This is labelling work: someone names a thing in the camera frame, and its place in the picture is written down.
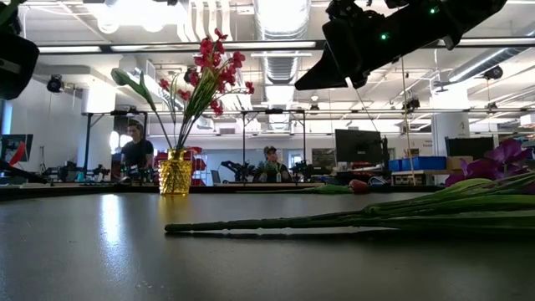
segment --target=cardboard box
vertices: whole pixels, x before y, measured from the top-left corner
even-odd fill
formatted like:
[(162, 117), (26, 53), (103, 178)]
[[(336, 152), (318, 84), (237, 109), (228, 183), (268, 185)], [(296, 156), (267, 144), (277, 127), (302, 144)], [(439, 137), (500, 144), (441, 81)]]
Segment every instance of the cardboard box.
[(472, 156), (452, 156), (446, 158), (446, 169), (448, 171), (461, 171), (461, 159), (466, 163), (472, 163), (474, 158)]

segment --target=green leaf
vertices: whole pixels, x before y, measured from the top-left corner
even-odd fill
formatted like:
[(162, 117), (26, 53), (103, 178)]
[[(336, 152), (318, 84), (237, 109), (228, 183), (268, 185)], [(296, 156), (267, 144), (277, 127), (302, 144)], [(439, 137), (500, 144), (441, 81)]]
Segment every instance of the green leaf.
[(150, 95), (150, 91), (145, 86), (145, 76), (143, 75), (143, 71), (141, 71), (140, 74), (140, 86), (143, 89), (143, 97), (145, 97), (145, 100), (147, 103), (149, 103), (150, 108), (156, 112), (156, 106), (154, 105), (154, 101), (152, 100), (152, 95)]
[(113, 68), (111, 70), (111, 78), (119, 86), (129, 85), (137, 94), (139, 94), (147, 101), (153, 111), (156, 111), (156, 106), (154, 105), (152, 96), (150, 95), (149, 90), (145, 86), (145, 77), (143, 75), (143, 72), (141, 72), (139, 84), (132, 80), (123, 69), (119, 68)]

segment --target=dark shirt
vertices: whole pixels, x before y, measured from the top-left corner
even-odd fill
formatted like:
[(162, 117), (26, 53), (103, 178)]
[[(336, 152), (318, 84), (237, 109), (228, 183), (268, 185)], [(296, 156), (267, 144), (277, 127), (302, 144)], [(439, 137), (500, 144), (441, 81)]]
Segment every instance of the dark shirt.
[[(288, 168), (281, 163), (278, 164), (278, 172), (281, 174), (281, 182), (291, 182), (292, 176), (290, 175), (290, 172)], [(263, 170), (260, 173), (255, 176), (254, 181), (263, 181), (262, 179), (262, 173), (265, 173), (265, 182), (266, 183), (277, 183), (277, 171), (274, 169), (271, 170)]]
[(140, 168), (144, 168), (146, 155), (152, 155), (154, 147), (147, 140), (142, 139), (138, 143), (130, 141), (120, 150), (120, 153), (125, 155), (125, 164), (127, 166), (137, 165)]

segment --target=blue bin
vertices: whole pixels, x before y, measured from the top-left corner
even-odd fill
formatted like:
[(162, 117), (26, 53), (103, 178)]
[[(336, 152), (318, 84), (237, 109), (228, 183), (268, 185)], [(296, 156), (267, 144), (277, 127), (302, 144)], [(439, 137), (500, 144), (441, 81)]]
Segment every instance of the blue bin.
[[(446, 158), (444, 156), (417, 156), (412, 158), (415, 171), (444, 171)], [(403, 159), (402, 171), (410, 171), (409, 159)]]
[(390, 171), (401, 171), (401, 162), (402, 161), (403, 160), (401, 160), (401, 159), (388, 161), (388, 169)]

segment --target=fluorescent light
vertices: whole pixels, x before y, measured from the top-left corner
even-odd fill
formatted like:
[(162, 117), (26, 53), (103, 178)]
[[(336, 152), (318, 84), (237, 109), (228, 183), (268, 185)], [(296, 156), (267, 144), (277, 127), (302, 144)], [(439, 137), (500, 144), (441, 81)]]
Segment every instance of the fluorescent light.
[(279, 42), (240, 42), (223, 43), (226, 50), (240, 50), (248, 48), (276, 49), (276, 48), (315, 48), (314, 41), (279, 41)]
[[(496, 46), (503, 45), (505, 46), (516, 46), (516, 45), (526, 45), (534, 44), (535, 38), (463, 38), (457, 46), (463, 47), (484, 47), (484, 46)], [(438, 46), (445, 47), (446, 44), (444, 41), (440, 40), (437, 43)]]
[(259, 53), (251, 54), (251, 58), (310, 58), (311, 53)]
[(143, 51), (143, 52), (159, 52), (159, 51), (199, 51), (199, 45), (193, 43), (176, 43), (167, 45), (158, 44), (140, 44), (140, 45), (119, 45), (111, 46), (111, 50), (115, 52), (129, 52), (129, 51)]
[(98, 53), (99, 46), (41, 46), (41, 54)]

